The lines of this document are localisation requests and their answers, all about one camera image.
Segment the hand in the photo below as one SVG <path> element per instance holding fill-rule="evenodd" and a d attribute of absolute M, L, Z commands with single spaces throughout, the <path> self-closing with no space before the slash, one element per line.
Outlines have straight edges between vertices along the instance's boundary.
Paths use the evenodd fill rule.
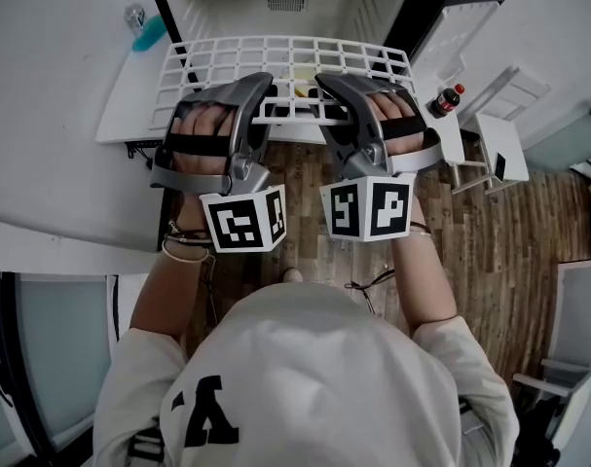
<path fill-rule="evenodd" d="M 396 93 L 371 93 L 368 100 L 379 121 L 415 116 L 408 103 Z M 423 139 L 422 133 L 393 138 L 386 141 L 386 150 L 389 156 L 417 152 L 423 147 Z"/>
<path fill-rule="evenodd" d="M 194 107 L 184 120 L 174 118 L 171 133 L 228 136 L 233 128 L 235 113 L 235 108 L 200 104 Z M 228 161 L 222 157 L 192 156 L 177 152 L 173 154 L 173 158 L 176 170 L 189 175 L 223 175 Z M 203 207 L 198 196 L 185 195 L 185 203 L 176 221 L 182 230 L 205 229 Z"/>

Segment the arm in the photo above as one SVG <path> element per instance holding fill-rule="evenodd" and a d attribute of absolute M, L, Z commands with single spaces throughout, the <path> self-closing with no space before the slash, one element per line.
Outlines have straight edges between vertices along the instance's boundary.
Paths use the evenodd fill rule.
<path fill-rule="evenodd" d="M 234 112 L 220 106 L 194 108 L 184 120 L 174 120 L 171 131 L 181 134 L 229 134 Z M 189 174 L 220 174 L 225 158 L 174 153 L 176 169 Z M 177 219 L 183 231 L 205 230 L 202 205 L 186 196 Z M 203 258 L 205 250 L 172 240 L 166 248 L 185 260 Z M 185 369 L 178 340 L 189 325 L 200 275 L 200 263 L 172 260 L 162 253 L 139 294 L 130 330 L 118 342 L 104 381 L 93 421 L 93 457 L 96 466 L 127 465 L 130 438 L 154 427 L 167 392 Z"/>
<path fill-rule="evenodd" d="M 380 120 L 414 116 L 400 98 L 372 95 Z M 419 150 L 423 136 L 411 135 L 387 142 L 390 155 Z M 417 199 L 411 221 L 425 223 Z M 509 390 L 496 374 L 488 357 L 458 314 L 455 297 L 442 269 L 431 237 L 412 234 L 392 242 L 399 301 L 414 341 L 449 371 L 458 389 L 484 427 L 462 434 L 461 465 L 511 463 L 518 436 Z"/>
<path fill-rule="evenodd" d="M 232 130 L 234 119 L 235 110 L 229 112 L 219 105 L 200 105 L 184 120 L 175 119 L 171 132 L 227 136 Z M 174 162 L 178 171 L 187 174 L 217 175 L 226 170 L 226 158 L 174 153 Z M 197 196 L 185 196 L 176 222 L 183 231 L 206 229 L 202 204 Z M 172 255 L 185 260 L 195 260 L 204 254 L 202 248 L 185 246 L 171 240 L 166 247 Z M 162 253 L 139 294 L 130 326 L 180 338 L 191 320 L 200 268 L 200 264 L 180 263 Z"/>
<path fill-rule="evenodd" d="M 176 223 L 181 230 L 204 229 L 202 205 L 197 198 L 185 201 Z M 204 255 L 201 247 L 173 241 L 166 247 L 178 258 L 193 260 Z M 191 320 L 201 266 L 180 263 L 161 253 L 141 289 L 130 327 L 180 339 Z"/>
<path fill-rule="evenodd" d="M 394 93 L 373 93 L 370 97 L 369 104 L 380 121 L 414 116 L 412 108 Z M 422 133 L 391 139 L 386 142 L 388 155 L 418 151 L 423 139 Z M 416 198 L 411 221 L 425 224 Z M 393 240 L 392 258 L 399 301 L 411 332 L 424 323 L 457 316 L 453 292 L 430 237 L 413 234 Z"/>
<path fill-rule="evenodd" d="M 425 223 L 417 198 L 411 220 Z M 457 316 L 455 297 L 431 237 L 411 234 L 393 240 L 392 258 L 399 301 L 411 332 L 424 323 Z"/>

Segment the person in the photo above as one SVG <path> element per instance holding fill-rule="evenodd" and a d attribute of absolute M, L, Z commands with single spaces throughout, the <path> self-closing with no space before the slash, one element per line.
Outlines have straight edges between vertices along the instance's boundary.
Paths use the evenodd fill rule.
<path fill-rule="evenodd" d="M 392 93 L 370 104 L 380 120 L 414 115 Z M 199 105 L 172 132 L 228 135 L 234 115 Z M 422 143 L 420 133 L 387 149 Z M 225 158 L 175 154 L 174 163 L 189 174 L 226 170 Z M 416 198 L 411 220 L 425 223 Z M 177 226 L 205 229 L 198 197 L 185 197 Z M 205 255 L 166 248 L 192 262 Z M 151 445 L 154 462 L 185 467 L 510 465 L 518 421 L 508 389 L 458 316 L 433 241 L 413 233 L 391 248 L 411 339 L 341 289 L 285 282 L 239 301 L 188 362 L 177 340 L 201 265 L 162 254 L 100 393 L 94 465 L 128 465 Z"/>

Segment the black strap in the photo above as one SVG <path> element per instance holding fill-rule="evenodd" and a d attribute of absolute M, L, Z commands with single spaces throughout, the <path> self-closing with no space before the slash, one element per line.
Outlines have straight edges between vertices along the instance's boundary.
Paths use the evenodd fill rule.
<path fill-rule="evenodd" d="M 425 120 L 420 116 L 383 120 L 380 121 L 380 125 L 384 133 L 384 140 L 392 140 L 393 138 L 421 133 L 427 128 Z"/>
<path fill-rule="evenodd" d="M 425 130 L 425 136 L 423 137 L 423 150 L 438 145 L 441 142 L 440 135 L 433 128 Z"/>
<path fill-rule="evenodd" d="M 230 156 L 230 136 L 180 135 L 168 133 L 163 144 L 172 152 L 194 156 Z"/>

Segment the black wristband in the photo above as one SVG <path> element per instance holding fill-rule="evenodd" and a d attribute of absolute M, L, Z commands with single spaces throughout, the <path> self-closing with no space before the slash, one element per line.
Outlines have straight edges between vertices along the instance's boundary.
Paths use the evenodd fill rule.
<path fill-rule="evenodd" d="M 431 229 L 427 225 L 423 225 L 419 222 L 410 222 L 410 227 L 414 227 L 415 229 L 421 229 L 423 232 L 427 232 L 431 235 Z"/>

